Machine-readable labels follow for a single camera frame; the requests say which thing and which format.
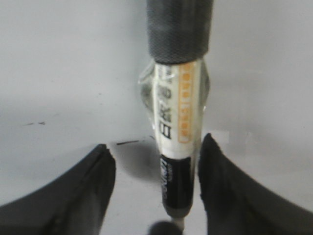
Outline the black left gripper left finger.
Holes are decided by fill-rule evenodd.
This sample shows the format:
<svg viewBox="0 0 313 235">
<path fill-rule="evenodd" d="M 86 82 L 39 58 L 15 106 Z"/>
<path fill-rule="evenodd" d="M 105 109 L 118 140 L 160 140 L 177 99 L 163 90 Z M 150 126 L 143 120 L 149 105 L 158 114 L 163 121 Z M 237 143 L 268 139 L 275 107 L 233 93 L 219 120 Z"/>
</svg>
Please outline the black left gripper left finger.
<svg viewBox="0 0 313 235">
<path fill-rule="evenodd" d="M 97 145 L 66 173 L 1 206 L 2 235 L 98 235 L 115 183 L 115 159 Z"/>
</svg>

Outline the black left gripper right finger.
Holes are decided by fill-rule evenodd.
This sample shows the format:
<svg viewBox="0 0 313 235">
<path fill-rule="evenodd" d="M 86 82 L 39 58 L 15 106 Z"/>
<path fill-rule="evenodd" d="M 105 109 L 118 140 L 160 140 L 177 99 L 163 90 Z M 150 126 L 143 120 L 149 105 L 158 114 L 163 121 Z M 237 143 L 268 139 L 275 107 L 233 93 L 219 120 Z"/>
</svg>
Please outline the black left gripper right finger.
<svg viewBox="0 0 313 235">
<path fill-rule="evenodd" d="M 201 199 L 209 235 L 311 235 L 312 212 L 267 189 L 238 168 L 211 134 L 201 144 Z"/>
</svg>

